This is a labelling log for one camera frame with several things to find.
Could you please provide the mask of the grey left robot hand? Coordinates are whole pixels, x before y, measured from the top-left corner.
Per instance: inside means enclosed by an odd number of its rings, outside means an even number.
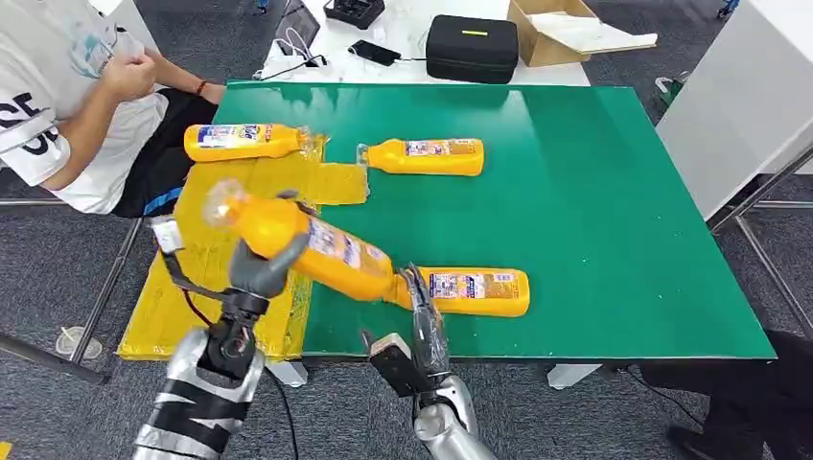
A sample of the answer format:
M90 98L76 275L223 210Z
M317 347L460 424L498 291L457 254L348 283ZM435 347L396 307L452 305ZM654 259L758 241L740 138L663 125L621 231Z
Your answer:
M278 296L285 289L290 267L309 240L308 232L296 234L270 258L254 253L245 240L238 240L228 269L230 286L264 299Z

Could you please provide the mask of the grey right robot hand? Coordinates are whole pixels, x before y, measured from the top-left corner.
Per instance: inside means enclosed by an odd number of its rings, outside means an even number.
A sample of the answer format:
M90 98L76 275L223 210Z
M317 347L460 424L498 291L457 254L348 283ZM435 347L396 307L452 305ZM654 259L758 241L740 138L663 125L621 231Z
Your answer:
M415 264L408 263L398 273L406 282L411 302L413 361L431 384L439 383L451 372L442 315L432 303L428 285Z

